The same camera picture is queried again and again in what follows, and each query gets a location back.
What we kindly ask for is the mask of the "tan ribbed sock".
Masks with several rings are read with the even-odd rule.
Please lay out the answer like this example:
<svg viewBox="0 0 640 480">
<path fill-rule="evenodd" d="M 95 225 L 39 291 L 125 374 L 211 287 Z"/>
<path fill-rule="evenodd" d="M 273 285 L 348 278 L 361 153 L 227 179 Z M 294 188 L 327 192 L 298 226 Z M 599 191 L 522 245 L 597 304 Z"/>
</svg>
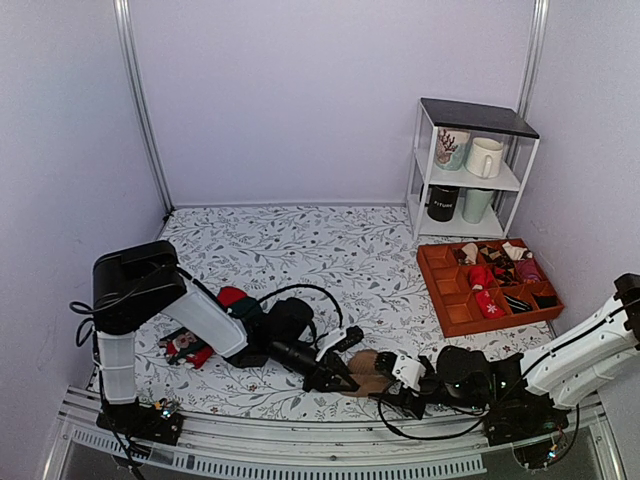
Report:
<svg viewBox="0 0 640 480">
<path fill-rule="evenodd" d="M 368 397 L 370 394 L 382 393 L 392 380 L 376 369 L 375 363 L 379 352 L 375 350 L 361 350 L 349 360 L 351 378 L 359 385 L 354 392 L 346 392 L 346 396 Z"/>
</svg>

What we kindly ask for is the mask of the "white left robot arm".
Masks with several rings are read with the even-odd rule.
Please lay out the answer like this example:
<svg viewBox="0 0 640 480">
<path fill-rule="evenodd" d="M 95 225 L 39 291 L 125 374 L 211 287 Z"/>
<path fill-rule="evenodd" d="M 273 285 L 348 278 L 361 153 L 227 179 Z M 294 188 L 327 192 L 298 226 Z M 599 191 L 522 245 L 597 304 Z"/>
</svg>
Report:
<svg viewBox="0 0 640 480">
<path fill-rule="evenodd" d="M 320 335 L 303 300 L 261 301 L 232 287 L 212 293 L 182 269 L 174 246 L 155 241 L 101 256 L 93 266 L 92 316 L 99 369 L 111 419 L 128 434 L 148 426 L 136 402 L 135 333 L 162 314 L 209 345 L 236 368 L 274 360 L 302 375 L 306 392 L 355 392 L 358 383 L 340 352 L 359 343 L 358 327 Z"/>
</svg>

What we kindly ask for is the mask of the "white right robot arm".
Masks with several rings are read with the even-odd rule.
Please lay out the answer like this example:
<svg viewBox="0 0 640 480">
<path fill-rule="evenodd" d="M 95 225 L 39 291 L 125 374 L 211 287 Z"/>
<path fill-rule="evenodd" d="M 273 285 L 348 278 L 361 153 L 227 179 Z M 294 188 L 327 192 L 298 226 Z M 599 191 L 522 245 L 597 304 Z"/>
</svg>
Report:
<svg viewBox="0 0 640 480">
<path fill-rule="evenodd" d="M 615 292 L 579 325 L 540 347 L 491 361 L 480 350 L 447 346 L 434 363 L 425 357 L 381 352 L 376 368 L 390 384 L 375 394 L 404 414 L 420 418 L 426 405 L 522 408 L 517 427 L 537 436 L 556 411 L 614 379 L 639 353 L 639 277 L 626 273 Z"/>
</svg>

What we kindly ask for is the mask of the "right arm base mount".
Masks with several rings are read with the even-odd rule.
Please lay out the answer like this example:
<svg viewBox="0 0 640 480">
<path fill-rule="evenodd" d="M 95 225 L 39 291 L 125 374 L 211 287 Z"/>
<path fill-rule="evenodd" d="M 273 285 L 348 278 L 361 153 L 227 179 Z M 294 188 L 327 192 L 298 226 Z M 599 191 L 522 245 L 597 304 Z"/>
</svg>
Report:
<svg viewBox="0 0 640 480">
<path fill-rule="evenodd" d="M 565 429 L 568 411 L 557 409 L 549 394 L 519 388 L 492 405 L 482 425 L 489 445 L 496 446 Z"/>
</svg>

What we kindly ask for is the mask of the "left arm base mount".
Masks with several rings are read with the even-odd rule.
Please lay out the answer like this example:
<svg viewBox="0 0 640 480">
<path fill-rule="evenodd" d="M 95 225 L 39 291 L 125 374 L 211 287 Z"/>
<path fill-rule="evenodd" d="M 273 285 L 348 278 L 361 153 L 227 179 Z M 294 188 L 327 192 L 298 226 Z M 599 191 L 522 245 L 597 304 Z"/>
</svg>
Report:
<svg viewBox="0 0 640 480">
<path fill-rule="evenodd" d="M 171 402 L 162 403 L 160 408 L 141 404 L 134 384 L 122 387 L 104 383 L 100 393 L 98 427 L 129 438 L 177 445 L 184 417 Z"/>
</svg>

